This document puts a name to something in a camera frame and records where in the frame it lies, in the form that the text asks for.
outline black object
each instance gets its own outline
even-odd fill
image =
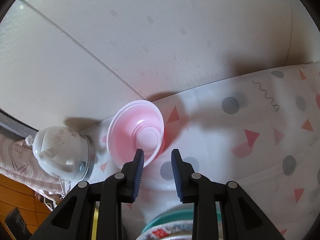
[[[27,229],[27,225],[18,208],[11,210],[4,222],[16,240],[28,240],[31,237],[31,233]]]
[[[317,216],[316,221],[313,223],[309,232],[305,235],[303,240],[319,240],[320,236],[320,214]]]
[[[182,161],[179,150],[171,153],[177,194],[182,203],[195,203],[192,240],[218,240],[215,201],[220,202],[225,240],[284,240],[272,222],[234,181],[211,182]]]
[[[0,223],[0,239],[1,240],[12,240],[11,236],[7,233],[2,223]]]
[[[81,181],[35,231],[30,240],[89,240],[95,202],[100,201],[97,240],[122,240],[121,203],[138,195],[144,153],[138,149],[132,162],[103,182]]]

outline white cloth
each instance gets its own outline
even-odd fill
[[[181,204],[170,164],[178,148],[212,181],[237,181],[286,239],[301,239],[320,210],[319,71],[320,64],[264,70],[156,101],[166,145],[144,168],[137,201],[123,204],[129,236]],[[84,131],[97,150],[90,183],[118,171],[106,151],[110,122]]]
[[[52,194],[62,193],[59,180],[41,169],[24,140],[15,142],[2,134],[0,134],[0,173],[32,189],[37,188]]]

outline orange triangle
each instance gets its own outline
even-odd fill
[[[179,115],[176,106],[174,106],[174,109],[172,110],[169,119],[167,120],[167,123],[175,122],[179,120]]]
[[[247,137],[249,147],[251,148],[260,134],[246,129],[244,129],[244,132]]]
[[[104,172],[106,170],[106,166],[107,166],[108,162],[100,165],[100,169],[102,170],[102,172]]]
[[[299,74],[300,74],[301,80],[307,79],[304,73],[300,69],[299,69]]]
[[[296,203],[298,203],[298,201],[300,200],[303,192],[304,192],[304,188],[296,188],[294,190],[294,195],[296,197]]]
[[[311,123],[310,123],[309,119],[307,119],[307,120],[304,122],[304,124],[301,126],[301,128],[304,129],[304,130],[308,130],[308,131],[313,132],[313,128],[312,128],[312,126],[311,126]]]
[[[283,229],[283,230],[280,231],[280,234],[284,235],[286,233],[286,231],[287,231],[287,229]]]
[[[275,138],[275,144],[276,146],[281,142],[281,140],[284,138],[284,134],[281,133],[279,130],[276,128],[273,128],[273,136]]]

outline pink plastic cup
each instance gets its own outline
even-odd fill
[[[144,167],[164,147],[164,123],[151,102],[137,100],[122,107],[112,119],[107,133],[107,150],[118,168],[131,162],[137,149],[144,151]]]

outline white ceramic teapot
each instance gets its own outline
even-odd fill
[[[28,136],[33,155],[40,167],[62,180],[86,180],[90,177],[95,160],[93,142],[70,128],[51,126],[40,130],[36,137]]]

